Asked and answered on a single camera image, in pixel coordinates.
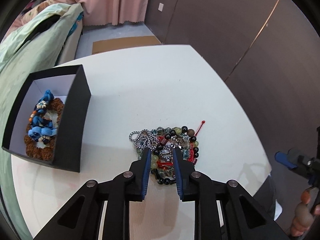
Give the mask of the person's right hand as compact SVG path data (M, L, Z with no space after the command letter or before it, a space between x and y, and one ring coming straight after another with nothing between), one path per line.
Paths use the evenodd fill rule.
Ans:
M308 204L312 200L312 193L315 193L316 187L310 187L306 189L301 197L301 202L295 209L295 216L290 226L290 234L293 237L300 237L303 233L307 232L313 224L315 217L319 216L319 205L317 205L313 211L310 212Z

